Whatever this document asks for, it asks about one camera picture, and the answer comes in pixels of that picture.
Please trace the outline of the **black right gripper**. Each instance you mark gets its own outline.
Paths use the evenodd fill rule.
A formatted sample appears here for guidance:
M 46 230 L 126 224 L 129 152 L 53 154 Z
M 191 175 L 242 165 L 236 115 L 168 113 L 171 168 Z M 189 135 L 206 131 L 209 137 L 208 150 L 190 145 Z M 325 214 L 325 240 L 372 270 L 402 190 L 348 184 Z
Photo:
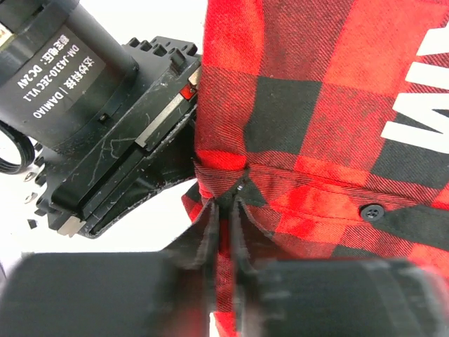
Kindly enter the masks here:
M 35 213 L 61 235 L 96 238 L 163 190 L 194 177 L 201 56 L 188 41 L 131 39 L 139 64 L 128 97 L 63 153 L 43 148 Z

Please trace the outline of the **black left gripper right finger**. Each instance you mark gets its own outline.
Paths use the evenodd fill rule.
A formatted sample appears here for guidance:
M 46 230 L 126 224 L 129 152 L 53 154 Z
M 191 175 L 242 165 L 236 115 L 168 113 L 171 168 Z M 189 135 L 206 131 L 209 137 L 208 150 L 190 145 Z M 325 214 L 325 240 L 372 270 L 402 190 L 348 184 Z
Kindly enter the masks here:
M 245 203 L 230 215 L 241 336 L 447 336 L 448 290 L 398 258 L 305 259 L 278 246 Z

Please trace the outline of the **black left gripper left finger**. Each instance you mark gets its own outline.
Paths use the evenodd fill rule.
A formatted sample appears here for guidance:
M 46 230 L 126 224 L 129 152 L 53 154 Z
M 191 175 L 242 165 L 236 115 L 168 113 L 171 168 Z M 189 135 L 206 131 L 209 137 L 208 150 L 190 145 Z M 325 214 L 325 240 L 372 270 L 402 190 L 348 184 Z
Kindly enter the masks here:
M 40 253 L 1 295 L 2 336 L 207 336 L 219 208 L 157 252 Z

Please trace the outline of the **red black plaid shirt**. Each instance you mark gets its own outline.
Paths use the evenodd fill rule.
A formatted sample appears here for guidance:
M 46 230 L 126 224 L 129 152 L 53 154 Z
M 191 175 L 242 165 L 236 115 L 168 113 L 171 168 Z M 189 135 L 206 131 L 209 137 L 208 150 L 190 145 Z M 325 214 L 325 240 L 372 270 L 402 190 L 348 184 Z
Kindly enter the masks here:
M 406 257 L 448 276 L 448 2 L 209 1 L 190 218 L 220 205 L 302 258 Z

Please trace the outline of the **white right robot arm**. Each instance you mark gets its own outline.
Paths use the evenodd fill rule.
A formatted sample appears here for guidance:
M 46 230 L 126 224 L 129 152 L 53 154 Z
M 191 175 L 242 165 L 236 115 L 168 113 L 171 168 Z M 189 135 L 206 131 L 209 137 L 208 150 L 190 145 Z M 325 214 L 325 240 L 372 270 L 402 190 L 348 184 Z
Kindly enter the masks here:
M 35 214 L 95 238 L 191 180 L 200 73 L 191 42 L 122 45 L 78 1 L 2 1 L 1 130 L 41 168 Z

